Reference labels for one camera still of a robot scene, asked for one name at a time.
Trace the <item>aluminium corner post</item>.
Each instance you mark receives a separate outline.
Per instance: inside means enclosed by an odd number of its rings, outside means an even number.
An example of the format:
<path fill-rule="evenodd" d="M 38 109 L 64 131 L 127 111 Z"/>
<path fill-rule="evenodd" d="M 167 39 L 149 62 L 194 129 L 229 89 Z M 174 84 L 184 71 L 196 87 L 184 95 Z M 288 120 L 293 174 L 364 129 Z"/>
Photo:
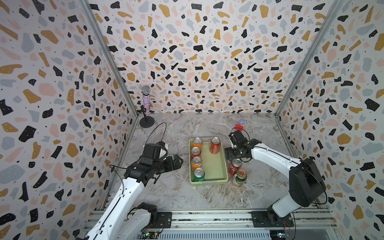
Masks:
<path fill-rule="evenodd" d="M 114 77 L 116 78 L 119 87 L 121 88 L 122 94 L 127 101 L 130 114 L 132 115 L 132 117 L 134 119 L 137 119 L 139 116 L 138 112 L 134 107 L 134 103 L 130 97 L 130 94 L 126 88 L 126 85 L 125 85 L 123 78 L 122 78 L 122 76 L 118 70 L 118 67 L 117 67 L 117 65 L 113 59 L 111 51 L 109 50 L 109 46 L 104 40 L 103 33 L 100 29 L 100 26 L 98 25 L 98 21 L 96 20 L 96 17 L 94 16 L 94 14 L 92 12 L 92 9 L 90 7 L 89 2 L 86 0 L 79 0 L 78 3 L 80 5 L 80 8 L 81 8 L 83 14 L 85 15 L 86 20 L 90 24 L 90 28 L 95 35 L 96 41 L 100 45 L 101 52 L 105 56 L 106 61 L 109 64 L 111 71 L 114 74 Z"/>
<path fill-rule="evenodd" d="M 345 1 L 343 0 L 336 0 L 333 2 L 326 16 L 326 19 L 323 22 L 323 25 L 321 26 L 319 32 L 317 33 L 313 43 L 309 47 L 309 50 L 305 55 L 301 65 L 299 66 L 298 71 L 296 72 L 291 84 L 289 85 L 286 94 L 284 95 L 281 103 L 279 104 L 279 107 L 275 113 L 275 117 L 277 120 L 279 119 L 279 116 L 282 114 L 285 104 L 289 101 L 291 95 L 295 91 L 295 87 L 298 85 L 302 75 L 305 73 L 309 63 L 311 62 L 311 59 L 314 57 L 315 53 L 317 52 L 317 49 L 321 45 L 323 38 L 325 37 L 326 33 L 331 27 L 334 19 L 336 18 L 338 12 L 342 8 L 344 2 Z"/>

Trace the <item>green soda can near left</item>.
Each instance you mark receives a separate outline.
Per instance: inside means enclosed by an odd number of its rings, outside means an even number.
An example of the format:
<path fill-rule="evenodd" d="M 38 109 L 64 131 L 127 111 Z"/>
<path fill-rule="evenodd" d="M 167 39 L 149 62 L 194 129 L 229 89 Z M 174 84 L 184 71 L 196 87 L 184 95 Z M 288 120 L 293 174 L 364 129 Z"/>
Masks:
<path fill-rule="evenodd" d="M 202 182 L 205 179 L 205 171 L 203 168 L 196 168 L 193 172 L 194 182 Z"/>

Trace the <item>left aluminium corner post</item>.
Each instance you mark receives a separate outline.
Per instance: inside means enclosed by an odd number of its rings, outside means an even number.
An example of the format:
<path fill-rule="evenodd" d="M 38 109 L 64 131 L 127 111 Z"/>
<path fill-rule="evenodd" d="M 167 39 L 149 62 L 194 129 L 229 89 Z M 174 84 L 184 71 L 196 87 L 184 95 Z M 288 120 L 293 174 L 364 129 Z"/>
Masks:
<path fill-rule="evenodd" d="M 101 52 L 105 56 L 106 61 L 109 64 L 111 71 L 114 74 L 114 77 L 116 78 L 119 87 L 121 88 L 122 94 L 127 101 L 130 114 L 132 115 L 132 117 L 134 119 L 137 119 L 139 116 L 138 112 L 134 107 L 134 103 L 130 97 L 130 94 L 126 88 L 126 85 L 125 85 L 123 78 L 122 78 L 122 76 L 118 70 L 118 67 L 117 67 L 117 65 L 113 59 L 111 51 L 109 50 L 109 46 L 104 40 L 103 33 L 100 29 L 100 26 L 98 25 L 98 21 L 96 20 L 96 17 L 94 16 L 94 14 L 92 12 L 92 9 L 90 7 L 89 2 L 86 0 L 79 0 L 78 3 L 80 5 L 80 8 L 81 8 L 83 14 L 85 15 L 86 20 L 90 24 L 90 28 L 95 35 L 96 41 L 100 45 Z"/>

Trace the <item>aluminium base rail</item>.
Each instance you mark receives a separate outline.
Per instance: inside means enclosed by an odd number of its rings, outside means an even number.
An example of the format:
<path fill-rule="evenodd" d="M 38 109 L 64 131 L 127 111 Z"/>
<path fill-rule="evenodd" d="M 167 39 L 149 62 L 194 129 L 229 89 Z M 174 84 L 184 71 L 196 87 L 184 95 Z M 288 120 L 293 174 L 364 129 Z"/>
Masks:
<path fill-rule="evenodd" d="M 145 210 L 123 215 L 99 240 L 341 240 L 328 210 L 299 209 L 272 225 L 261 209 Z"/>

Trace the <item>orange soda can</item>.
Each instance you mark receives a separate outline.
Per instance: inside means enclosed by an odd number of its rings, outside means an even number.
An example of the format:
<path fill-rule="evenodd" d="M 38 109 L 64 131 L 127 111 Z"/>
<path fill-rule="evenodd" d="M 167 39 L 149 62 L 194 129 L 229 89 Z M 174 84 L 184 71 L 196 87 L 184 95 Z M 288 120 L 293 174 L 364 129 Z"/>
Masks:
<path fill-rule="evenodd" d="M 201 148 L 203 145 L 203 141 L 201 138 L 197 137 L 193 139 L 193 147 Z"/>
<path fill-rule="evenodd" d="M 194 157 L 192 160 L 191 160 L 191 168 L 192 168 L 192 171 L 194 171 L 195 169 L 197 168 L 201 168 L 203 165 L 203 161 L 200 157 Z"/>

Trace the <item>red cola can column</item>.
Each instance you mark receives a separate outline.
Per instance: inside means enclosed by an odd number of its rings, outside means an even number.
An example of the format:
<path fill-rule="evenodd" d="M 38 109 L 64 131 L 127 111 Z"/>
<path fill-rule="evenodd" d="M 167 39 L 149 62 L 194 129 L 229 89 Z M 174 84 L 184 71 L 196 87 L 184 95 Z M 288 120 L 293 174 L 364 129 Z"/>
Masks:
<path fill-rule="evenodd" d="M 236 172 L 242 167 L 242 161 L 240 159 L 233 159 L 229 164 L 229 174 L 234 176 Z"/>
<path fill-rule="evenodd" d="M 202 150 L 199 147 L 192 147 L 191 151 L 190 151 L 190 154 L 191 154 L 191 159 L 193 159 L 195 157 L 199 157 L 200 158 L 201 154 L 202 154 Z"/>

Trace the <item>orange soda can near left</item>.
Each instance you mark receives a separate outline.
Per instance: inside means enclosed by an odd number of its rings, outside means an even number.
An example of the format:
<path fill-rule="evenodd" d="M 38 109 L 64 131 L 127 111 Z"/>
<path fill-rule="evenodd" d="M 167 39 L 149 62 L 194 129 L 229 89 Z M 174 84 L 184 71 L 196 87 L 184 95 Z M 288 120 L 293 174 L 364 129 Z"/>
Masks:
<path fill-rule="evenodd" d="M 192 160 L 191 160 L 191 168 L 192 168 L 192 171 L 194 171 L 195 169 L 197 168 L 201 168 L 203 165 L 203 161 L 200 157 L 194 157 Z"/>

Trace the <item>red cola can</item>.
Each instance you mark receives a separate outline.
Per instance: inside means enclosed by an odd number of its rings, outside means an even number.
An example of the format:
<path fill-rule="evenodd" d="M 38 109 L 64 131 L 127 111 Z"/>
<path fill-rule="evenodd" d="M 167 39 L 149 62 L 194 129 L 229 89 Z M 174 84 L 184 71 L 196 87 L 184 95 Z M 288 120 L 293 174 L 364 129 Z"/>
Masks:
<path fill-rule="evenodd" d="M 213 137 L 210 141 L 211 154 L 218 154 L 221 147 L 221 140 L 218 137 Z"/>

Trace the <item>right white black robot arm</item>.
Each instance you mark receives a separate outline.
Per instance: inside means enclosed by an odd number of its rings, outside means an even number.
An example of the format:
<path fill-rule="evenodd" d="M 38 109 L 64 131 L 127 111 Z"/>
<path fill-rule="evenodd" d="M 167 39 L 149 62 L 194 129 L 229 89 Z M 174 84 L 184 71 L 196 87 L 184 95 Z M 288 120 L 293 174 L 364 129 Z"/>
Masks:
<path fill-rule="evenodd" d="M 229 139 L 231 147 L 225 149 L 228 160 L 258 160 L 288 178 L 289 193 L 267 208 L 267 216 L 273 225 L 299 208 L 310 206 L 326 193 L 326 185 L 313 160 L 282 154 L 259 140 L 245 137 L 239 128 L 232 129 Z"/>

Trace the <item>green gold-top soda can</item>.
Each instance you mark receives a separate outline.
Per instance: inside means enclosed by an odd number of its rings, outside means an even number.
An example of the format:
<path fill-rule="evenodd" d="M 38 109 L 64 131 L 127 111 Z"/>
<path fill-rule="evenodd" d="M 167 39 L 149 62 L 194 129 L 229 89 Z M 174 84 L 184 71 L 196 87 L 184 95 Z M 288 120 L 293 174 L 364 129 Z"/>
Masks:
<path fill-rule="evenodd" d="M 236 171 L 236 175 L 234 178 L 234 183 L 236 185 L 243 185 L 245 181 L 247 180 L 247 173 L 243 169 L 239 169 Z"/>

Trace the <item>orange soda can far left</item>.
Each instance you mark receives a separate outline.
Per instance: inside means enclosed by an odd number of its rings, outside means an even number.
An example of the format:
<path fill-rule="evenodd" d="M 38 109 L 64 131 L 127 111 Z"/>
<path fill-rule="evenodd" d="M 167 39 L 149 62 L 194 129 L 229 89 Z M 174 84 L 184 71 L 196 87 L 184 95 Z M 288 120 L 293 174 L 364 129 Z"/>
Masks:
<path fill-rule="evenodd" d="M 193 147 L 201 148 L 203 145 L 203 141 L 201 138 L 197 137 L 193 139 Z"/>

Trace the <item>right aluminium corner post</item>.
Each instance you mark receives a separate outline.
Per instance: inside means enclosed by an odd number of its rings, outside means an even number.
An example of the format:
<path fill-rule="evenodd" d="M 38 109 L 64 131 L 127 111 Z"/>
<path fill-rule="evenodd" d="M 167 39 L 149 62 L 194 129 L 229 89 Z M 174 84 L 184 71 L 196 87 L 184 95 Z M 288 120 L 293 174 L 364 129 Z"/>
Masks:
<path fill-rule="evenodd" d="M 277 120 L 279 119 L 279 116 L 282 114 L 285 104 L 289 101 L 291 95 L 295 91 L 295 87 L 298 85 L 302 75 L 305 73 L 309 63 L 311 62 L 311 59 L 314 57 L 315 53 L 317 52 L 317 49 L 321 45 L 323 38 L 325 37 L 326 33 L 331 27 L 334 19 L 336 18 L 338 12 L 342 8 L 344 2 L 345 1 L 343 0 L 336 0 L 333 2 L 326 16 L 326 19 L 323 22 L 323 25 L 321 26 L 319 32 L 317 33 L 313 43 L 309 47 L 309 50 L 305 55 L 301 65 L 299 66 L 298 71 L 296 72 L 291 84 L 289 85 L 286 94 L 284 95 L 281 103 L 279 104 L 279 107 L 275 113 L 275 117 Z"/>

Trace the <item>small red block toy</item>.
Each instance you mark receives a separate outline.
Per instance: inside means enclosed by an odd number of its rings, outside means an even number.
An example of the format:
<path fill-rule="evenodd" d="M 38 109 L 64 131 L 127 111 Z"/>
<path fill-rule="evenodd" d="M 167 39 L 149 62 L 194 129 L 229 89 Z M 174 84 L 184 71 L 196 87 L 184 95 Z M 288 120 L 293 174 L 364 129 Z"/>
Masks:
<path fill-rule="evenodd" d="M 244 125 L 245 125 L 245 120 L 244 119 L 240 119 L 238 121 L 238 123 L 235 125 L 234 130 L 236 130 L 236 131 L 243 131 Z"/>

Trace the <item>microphone on black stand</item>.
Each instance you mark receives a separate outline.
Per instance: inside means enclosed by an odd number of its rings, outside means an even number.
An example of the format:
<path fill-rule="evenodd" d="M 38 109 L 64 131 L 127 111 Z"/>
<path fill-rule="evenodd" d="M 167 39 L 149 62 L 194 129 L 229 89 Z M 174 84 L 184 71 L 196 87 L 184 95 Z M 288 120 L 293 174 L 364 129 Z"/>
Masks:
<path fill-rule="evenodd" d="M 150 114 L 150 86 L 143 86 L 142 87 L 142 94 L 143 94 L 143 104 L 141 105 L 141 110 L 143 113 L 143 118 L 140 120 L 140 126 L 142 128 L 149 128 L 154 123 L 155 120 L 153 117 L 149 116 Z"/>

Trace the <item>pale green plastic basket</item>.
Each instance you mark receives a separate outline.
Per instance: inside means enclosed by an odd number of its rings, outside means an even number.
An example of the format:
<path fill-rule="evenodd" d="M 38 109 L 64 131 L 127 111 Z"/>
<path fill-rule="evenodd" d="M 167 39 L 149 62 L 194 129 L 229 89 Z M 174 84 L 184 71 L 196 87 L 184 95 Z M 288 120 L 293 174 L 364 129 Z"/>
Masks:
<path fill-rule="evenodd" d="M 212 154 L 210 152 L 211 139 L 213 137 L 200 137 L 203 142 L 202 145 L 202 154 L 200 158 L 203 161 L 202 169 L 205 172 L 205 177 L 203 181 L 196 182 L 194 178 L 194 171 L 192 169 L 192 155 L 190 154 L 193 148 L 193 140 L 195 137 L 189 139 L 189 165 L 190 173 L 189 179 L 190 183 L 193 186 L 199 185 L 218 185 L 224 184 L 228 181 L 228 168 L 226 161 L 226 154 L 223 148 L 223 145 L 220 146 L 220 150 L 217 154 Z"/>

